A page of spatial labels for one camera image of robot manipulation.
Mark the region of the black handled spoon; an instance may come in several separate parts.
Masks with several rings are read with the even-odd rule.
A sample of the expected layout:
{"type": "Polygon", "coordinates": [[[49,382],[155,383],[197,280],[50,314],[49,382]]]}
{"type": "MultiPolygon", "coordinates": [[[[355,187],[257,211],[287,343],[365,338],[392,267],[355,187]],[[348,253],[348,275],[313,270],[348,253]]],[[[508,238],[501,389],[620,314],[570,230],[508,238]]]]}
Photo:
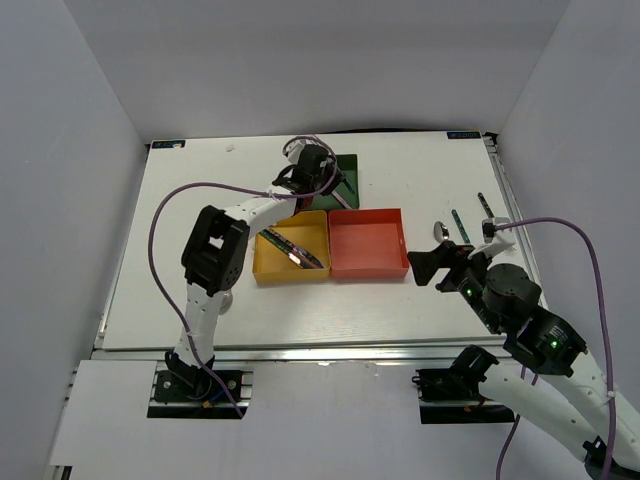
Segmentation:
{"type": "Polygon", "coordinates": [[[438,243],[443,243],[450,239],[449,230],[441,221],[436,221],[434,223],[433,236],[438,243]]]}

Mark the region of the black handled fork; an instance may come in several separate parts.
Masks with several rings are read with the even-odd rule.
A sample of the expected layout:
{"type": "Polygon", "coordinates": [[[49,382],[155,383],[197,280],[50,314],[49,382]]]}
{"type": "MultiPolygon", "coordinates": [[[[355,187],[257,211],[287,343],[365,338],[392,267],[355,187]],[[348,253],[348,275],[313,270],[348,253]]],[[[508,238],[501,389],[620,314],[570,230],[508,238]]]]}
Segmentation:
{"type": "Polygon", "coordinates": [[[488,218],[493,218],[494,213],[482,192],[477,193],[478,200],[488,218]]]}

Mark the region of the black handled knife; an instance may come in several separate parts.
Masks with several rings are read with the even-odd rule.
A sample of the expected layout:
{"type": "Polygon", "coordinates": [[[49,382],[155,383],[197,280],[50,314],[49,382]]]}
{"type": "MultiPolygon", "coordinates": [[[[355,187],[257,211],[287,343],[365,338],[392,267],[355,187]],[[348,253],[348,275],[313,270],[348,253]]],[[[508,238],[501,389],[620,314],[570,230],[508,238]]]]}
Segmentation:
{"type": "Polygon", "coordinates": [[[324,270],[323,232],[314,226],[273,226],[260,235],[299,269],[324,270]]]}

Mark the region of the pink handled spoon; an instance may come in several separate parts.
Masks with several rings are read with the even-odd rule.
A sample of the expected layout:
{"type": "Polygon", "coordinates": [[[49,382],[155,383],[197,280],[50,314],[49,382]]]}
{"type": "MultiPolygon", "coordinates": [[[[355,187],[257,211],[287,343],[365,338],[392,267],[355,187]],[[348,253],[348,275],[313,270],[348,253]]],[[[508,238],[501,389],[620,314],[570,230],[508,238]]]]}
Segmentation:
{"type": "Polygon", "coordinates": [[[228,311],[232,305],[232,302],[233,302],[233,292],[231,290],[227,290],[222,297],[220,311],[222,313],[228,311]]]}

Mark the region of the green handled fork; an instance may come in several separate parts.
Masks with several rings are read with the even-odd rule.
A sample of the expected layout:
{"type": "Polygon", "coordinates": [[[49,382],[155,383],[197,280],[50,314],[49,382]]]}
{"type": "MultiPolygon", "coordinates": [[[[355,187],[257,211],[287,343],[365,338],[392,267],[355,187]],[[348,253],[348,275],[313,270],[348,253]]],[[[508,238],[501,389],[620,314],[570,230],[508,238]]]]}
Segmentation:
{"type": "Polygon", "coordinates": [[[346,188],[346,189],[347,189],[347,190],[348,190],[352,195],[355,195],[355,194],[356,194],[356,191],[355,191],[354,187],[351,185],[351,183],[348,181],[348,179],[346,179],[346,178],[345,178],[345,179],[343,179],[341,183],[345,186],[345,188],[346,188]]]}

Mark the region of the pink handled fork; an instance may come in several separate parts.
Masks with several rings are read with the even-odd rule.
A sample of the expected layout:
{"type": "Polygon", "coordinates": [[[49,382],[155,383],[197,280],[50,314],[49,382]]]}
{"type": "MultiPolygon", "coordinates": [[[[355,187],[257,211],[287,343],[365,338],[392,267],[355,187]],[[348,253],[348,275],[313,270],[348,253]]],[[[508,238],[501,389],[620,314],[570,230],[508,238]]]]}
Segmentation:
{"type": "Polygon", "coordinates": [[[347,202],[347,200],[337,191],[334,190],[332,192],[332,196],[336,199],[336,201],[344,208],[347,210],[351,210],[352,207],[351,205],[347,202]]]}

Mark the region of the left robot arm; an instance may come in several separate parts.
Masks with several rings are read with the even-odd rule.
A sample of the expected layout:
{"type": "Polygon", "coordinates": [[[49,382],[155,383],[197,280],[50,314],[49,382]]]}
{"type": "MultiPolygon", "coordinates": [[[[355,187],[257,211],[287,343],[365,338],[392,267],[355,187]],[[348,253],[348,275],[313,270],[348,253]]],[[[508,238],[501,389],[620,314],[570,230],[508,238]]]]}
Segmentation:
{"type": "Polygon", "coordinates": [[[188,398],[206,400],[229,388],[213,371],[213,340],[225,294],[239,280],[250,240],[281,220],[328,196],[345,181],[337,156],[312,135],[297,136],[283,147],[287,165],[263,191],[238,187],[249,198],[234,206],[205,206],[198,214],[181,255],[186,305],[176,312],[180,340],[165,355],[177,387],[188,398]]]}

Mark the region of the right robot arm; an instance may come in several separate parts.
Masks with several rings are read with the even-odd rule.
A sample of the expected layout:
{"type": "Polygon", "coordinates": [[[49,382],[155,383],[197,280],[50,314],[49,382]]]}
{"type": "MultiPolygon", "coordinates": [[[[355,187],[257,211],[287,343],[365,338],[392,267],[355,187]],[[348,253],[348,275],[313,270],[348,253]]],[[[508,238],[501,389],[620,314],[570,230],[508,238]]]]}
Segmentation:
{"type": "Polygon", "coordinates": [[[557,400],[510,373],[486,349],[466,347],[446,370],[413,377],[429,400],[499,402],[545,431],[581,461],[593,479],[639,476],[639,414],[607,386],[587,344],[564,319],[539,304],[541,288],[514,264],[492,264],[470,245],[445,241],[407,255],[414,281],[458,293],[488,331],[504,338],[513,360],[553,386],[557,400]]]}

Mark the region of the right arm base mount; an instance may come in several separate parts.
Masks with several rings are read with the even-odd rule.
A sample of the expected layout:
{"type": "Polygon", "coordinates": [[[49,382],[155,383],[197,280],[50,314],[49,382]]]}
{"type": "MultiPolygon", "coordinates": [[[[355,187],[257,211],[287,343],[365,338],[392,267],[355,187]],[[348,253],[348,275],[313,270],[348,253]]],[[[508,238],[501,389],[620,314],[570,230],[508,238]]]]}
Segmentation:
{"type": "Polygon", "coordinates": [[[490,367],[499,360],[485,349],[466,347],[448,368],[419,369],[411,381],[417,389],[422,425],[508,424],[513,411],[480,394],[490,367]]]}

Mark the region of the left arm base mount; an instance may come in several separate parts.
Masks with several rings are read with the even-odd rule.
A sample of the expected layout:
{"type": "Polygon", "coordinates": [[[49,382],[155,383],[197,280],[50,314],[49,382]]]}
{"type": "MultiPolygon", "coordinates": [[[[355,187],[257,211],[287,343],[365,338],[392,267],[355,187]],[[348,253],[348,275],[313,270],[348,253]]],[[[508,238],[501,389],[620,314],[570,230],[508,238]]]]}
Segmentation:
{"type": "Polygon", "coordinates": [[[188,365],[173,351],[156,370],[149,419],[241,420],[251,398],[248,371],[214,370],[219,381],[199,365],[188,365]]]}

